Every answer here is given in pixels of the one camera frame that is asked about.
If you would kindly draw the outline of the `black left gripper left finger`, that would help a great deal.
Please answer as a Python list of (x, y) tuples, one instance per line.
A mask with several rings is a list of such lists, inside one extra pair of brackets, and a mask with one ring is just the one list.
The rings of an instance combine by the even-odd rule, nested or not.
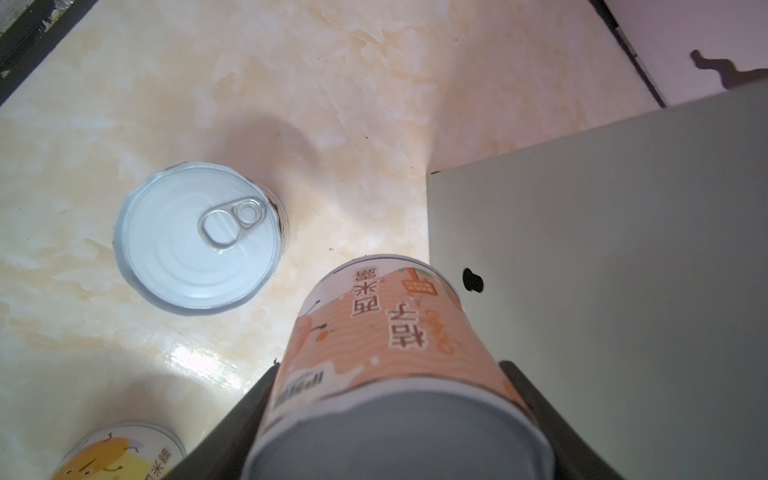
[(165, 479), (239, 479), (267, 408), (279, 367), (280, 364), (275, 363)]

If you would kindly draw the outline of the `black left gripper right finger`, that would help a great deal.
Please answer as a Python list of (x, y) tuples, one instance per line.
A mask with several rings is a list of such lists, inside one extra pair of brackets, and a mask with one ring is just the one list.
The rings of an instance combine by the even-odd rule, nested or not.
[(513, 362), (503, 360), (499, 366), (520, 393), (553, 449), (555, 479), (623, 479), (582, 439)]

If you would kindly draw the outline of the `orange label small can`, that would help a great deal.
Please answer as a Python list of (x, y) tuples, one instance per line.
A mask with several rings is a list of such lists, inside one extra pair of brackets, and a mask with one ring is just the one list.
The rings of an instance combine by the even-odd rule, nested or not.
[(529, 408), (429, 265), (352, 260), (294, 324), (246, 479), (551, 479)]

